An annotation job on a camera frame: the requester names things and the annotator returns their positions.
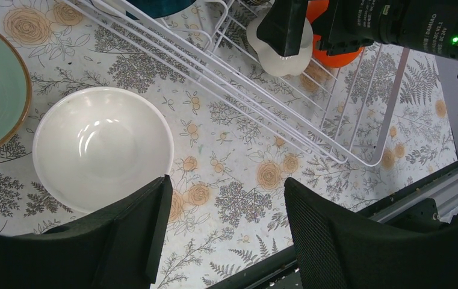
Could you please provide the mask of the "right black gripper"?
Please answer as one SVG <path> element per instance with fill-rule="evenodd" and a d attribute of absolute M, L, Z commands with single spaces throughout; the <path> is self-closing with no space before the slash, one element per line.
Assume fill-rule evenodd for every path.
<path fill-rule="evenodd" d="M 458 0 L 346 1 L 354 35 L 458 61 Z"/>

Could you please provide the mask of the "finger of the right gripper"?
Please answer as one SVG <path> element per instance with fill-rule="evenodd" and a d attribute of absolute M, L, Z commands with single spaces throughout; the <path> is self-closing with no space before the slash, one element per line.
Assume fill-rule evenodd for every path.
<path fill-rule="evenodd" d="M 276 0 L 256 30 L 256 36 L 283 57 L 299 54 L 307 0 Z"/>

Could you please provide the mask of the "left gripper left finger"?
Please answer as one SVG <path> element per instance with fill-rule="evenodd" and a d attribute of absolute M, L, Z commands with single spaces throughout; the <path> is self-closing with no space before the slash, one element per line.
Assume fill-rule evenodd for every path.
<path fill-rule="evenodd" d="M 173 197 L 168 175 L 42 234 L 0 235 L 0 288 L 149 288 Z"/>

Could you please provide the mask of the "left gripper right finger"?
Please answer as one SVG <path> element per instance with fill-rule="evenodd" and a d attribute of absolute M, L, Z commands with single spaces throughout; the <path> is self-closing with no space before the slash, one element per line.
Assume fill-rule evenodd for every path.
<path fill-rule="evenodd" d="M 432 231 L 375 222 L 285 181 L 303 288 L 458 288 L 458 214 Z"/>

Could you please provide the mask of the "white flower-shaped bowl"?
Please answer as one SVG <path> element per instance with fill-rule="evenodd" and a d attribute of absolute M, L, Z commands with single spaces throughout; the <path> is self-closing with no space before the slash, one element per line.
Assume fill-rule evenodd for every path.
<path fill-rule="evenodd" d="M 307 68 L 312 58 L 314 34 L 311 24 L 304 18 L 300 49 L 297 55 L 283 57 L 274 51 L 264 41 L 258 39 L 257 28 L 264 19 L 259 15 L 246 28 L 246 36 L 250 46 L 256 52 L 262 68 L 270 75 L 282 77 L 285 75 L 297 76 Z"/>

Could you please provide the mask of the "orange bowl white inside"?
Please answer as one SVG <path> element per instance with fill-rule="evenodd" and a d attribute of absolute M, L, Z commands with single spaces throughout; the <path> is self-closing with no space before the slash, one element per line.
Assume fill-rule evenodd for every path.
<path fill-rule="evenodd" d="M 93 87 L 54 104 L 32 144 L 36 174 L 67 207 L 92 213 L 172 168 L 174 143 L 162 113 L 125 89 Z"/>

